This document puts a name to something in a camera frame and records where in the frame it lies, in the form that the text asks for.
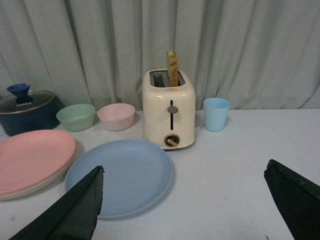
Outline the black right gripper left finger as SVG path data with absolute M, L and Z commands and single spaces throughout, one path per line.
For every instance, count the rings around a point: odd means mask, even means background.
M 104 169 L 96 166 L 12 240 L 90 240 L 103 201 Z

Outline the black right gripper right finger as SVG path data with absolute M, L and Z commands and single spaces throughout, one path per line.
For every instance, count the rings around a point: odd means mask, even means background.
M 264 179 L 295 240 L 320 238 L 320 186 L 280 162 L 269 160 Z

